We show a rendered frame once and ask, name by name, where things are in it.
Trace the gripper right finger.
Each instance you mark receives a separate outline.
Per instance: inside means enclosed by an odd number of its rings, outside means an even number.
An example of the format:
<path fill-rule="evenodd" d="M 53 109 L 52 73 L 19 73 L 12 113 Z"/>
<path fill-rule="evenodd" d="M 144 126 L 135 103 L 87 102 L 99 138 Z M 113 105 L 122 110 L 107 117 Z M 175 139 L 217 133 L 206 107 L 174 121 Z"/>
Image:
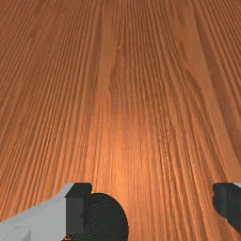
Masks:
<path fill-rule="evenodd" d="M 241 233 L 241 183 L 215 183 L 213 192 L 216 211 Z"/>

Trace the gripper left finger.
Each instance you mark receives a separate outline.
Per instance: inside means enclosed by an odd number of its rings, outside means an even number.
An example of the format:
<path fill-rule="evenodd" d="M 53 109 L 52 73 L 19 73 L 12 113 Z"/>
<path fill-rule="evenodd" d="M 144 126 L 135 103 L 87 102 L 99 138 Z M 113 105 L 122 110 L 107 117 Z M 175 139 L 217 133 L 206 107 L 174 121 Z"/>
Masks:
<path fill-rule="evenodd" d="M 67 183 L 51 199 L 0 222 L 0 241 L 61 241 L 87 226 L 90 183 Z"/>

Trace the dark mesh basket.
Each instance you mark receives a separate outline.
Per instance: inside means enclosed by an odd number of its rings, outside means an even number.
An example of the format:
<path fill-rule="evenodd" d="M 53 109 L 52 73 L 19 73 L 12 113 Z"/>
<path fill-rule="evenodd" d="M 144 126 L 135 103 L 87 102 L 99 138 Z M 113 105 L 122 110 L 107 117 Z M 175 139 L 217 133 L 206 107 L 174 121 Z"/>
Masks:
<path fill-rule="evenodd" d="M 93 193 L 84 232 L 67 233 L 61 241 L 128 241 L 128 234 L 128 220 L 121 205 L 107 194 Z"/>

